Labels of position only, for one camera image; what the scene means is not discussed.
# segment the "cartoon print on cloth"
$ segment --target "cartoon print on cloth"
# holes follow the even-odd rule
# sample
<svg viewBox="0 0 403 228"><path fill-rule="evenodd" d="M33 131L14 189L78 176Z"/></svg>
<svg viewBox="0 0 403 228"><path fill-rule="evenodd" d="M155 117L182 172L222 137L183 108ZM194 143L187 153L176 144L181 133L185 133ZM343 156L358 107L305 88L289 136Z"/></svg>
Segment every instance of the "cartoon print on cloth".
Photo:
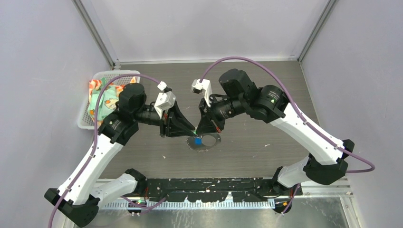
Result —
<svg viewBox="0 0 403 228"><path fill-rule="evenodd" d="M87 112L94 120L95 118L95 105L99 97L99 92L106 85L107 79L93 79L89 81L89 105ZM136 83L136 78L133 77L130 83ZM116 102L119 101L119 94L123 91L124 85L114 85L111 83L101 96L98 107L98 126L102 124L102 120L111 114L116 109Z"/></svg>

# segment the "wood grain surface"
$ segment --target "wood grain surface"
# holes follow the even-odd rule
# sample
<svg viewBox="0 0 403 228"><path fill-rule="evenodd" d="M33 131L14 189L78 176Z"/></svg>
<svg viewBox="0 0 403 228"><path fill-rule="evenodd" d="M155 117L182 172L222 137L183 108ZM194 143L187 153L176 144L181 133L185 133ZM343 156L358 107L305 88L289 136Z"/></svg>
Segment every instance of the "wood grain surface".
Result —
<svg viewBox="0 0 403 228"><path fill-rule="evenodd" d="M299 63L296 61L263 62L290 91L299 108L312 120L317 117ZM200 78L210 63L123 65L122 69L163 80L173 89L180 110L195 126L199 123L198 104L202 95L191 92L194 79ZM277 85L257 66L245 62L220 63L207 75L212 90L224 94L218 78L227 70L246 71L258 87ZM154 82L142 79L147 103L155 101L158 89ZM225 123L221 144L196 152L186 144L186 137L161 138L159 128L145 124L109 163L101 178L117 178L134 168L149 178L190 177L271 177L276 168L293 164L308 152L290 136L262 121L242 114Z"/></svg>

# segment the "white basket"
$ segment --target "white basket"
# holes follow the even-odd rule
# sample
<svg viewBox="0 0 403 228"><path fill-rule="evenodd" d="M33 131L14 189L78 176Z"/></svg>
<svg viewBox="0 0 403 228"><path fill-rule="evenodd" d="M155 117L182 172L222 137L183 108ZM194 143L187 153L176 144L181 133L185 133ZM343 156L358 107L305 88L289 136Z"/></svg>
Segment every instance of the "white basket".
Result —
<svg viewBox="0 0 403 228"><path fill-rule="evenodd" d="M124 74L139 74L138 71L136 70L108 70L108 71L103 71L103 72L98 72L94 75L93 79L101 79L105 77L108 81L111 80L112 78L119 76L119 75L124 75ZM114 81L115 85L126 85L130 83L130 80L133 77L123 77L120 78L116 81ZM139 83L140 82L140 77L136 77L136 81ZM83 101L83 104L81 106L81 115L79 116L79 119L77 121L77 125L79 128L82 129L94 129L94 121L91 119L91 117L87 113L87 109L89 106L89 101L88 101L88 94L86 95L86 98Z"/></svg>

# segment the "colorful cloth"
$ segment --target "colorful cloth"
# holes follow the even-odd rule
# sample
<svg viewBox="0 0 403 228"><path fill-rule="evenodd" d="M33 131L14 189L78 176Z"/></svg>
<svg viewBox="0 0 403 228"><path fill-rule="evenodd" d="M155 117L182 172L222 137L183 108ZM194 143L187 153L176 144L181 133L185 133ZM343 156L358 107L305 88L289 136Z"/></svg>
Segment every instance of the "colorful cloth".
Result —
<svg viewBox="0 0 403 228"><path fill-rule="evenodd" d="M95 106L96 101L99 97L99 93L101 89L106 85L107 79L101 78L93 79L89 81L89 106L87 112L89 116L94 120L95 116ZM130 83L136 83L136 78L133 77L130 80ZM108 88L103 92L101 96L101 100L99 101L98 106L98 126L102 124L102 120L105 119L106 116L111 114L116 109L116 102L119 101L119 94L123 91L124 85L114 85L111 83Z"/></svg>

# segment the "green cloth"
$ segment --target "green cloth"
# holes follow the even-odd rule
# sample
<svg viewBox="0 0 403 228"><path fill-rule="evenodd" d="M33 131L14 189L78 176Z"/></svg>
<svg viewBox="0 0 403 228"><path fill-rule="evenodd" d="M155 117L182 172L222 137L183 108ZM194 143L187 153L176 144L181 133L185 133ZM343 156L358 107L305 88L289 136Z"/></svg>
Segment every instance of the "green cloth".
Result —
<svg viewBox="0 0 403 228"><path fill-rule="evenodd" d="M101 78L102 86L99 90L94 90L92 92L91 101L89 102L89 106L87 109L88 114L94 118L96 100L99 97L99 92L103 88L103 85L106 84L106 79ZM119 101L119 98L116 96L116 88L114 86L109 86L101 96L101 100L99 101L98 106L98 120L101 121L105 119L105 117L111 114L116 109L116 102Z"/></svg>

